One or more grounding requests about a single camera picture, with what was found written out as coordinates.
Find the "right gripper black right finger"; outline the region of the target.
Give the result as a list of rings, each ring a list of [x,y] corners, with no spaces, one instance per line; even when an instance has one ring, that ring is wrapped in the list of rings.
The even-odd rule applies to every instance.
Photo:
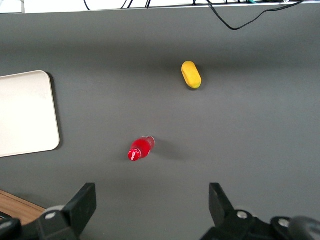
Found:
[[[203,240],[271,240],[269,224],[245,210],[236,210],[219,183],[209,184],[209,212],[214,227]]]

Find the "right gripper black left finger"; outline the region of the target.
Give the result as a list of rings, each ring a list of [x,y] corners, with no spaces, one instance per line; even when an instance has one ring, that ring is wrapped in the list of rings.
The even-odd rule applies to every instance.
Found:
[[[96,185],[86,183],[66,205],[51,207],[38,218],[39,239],[80,239],[96,209]]]

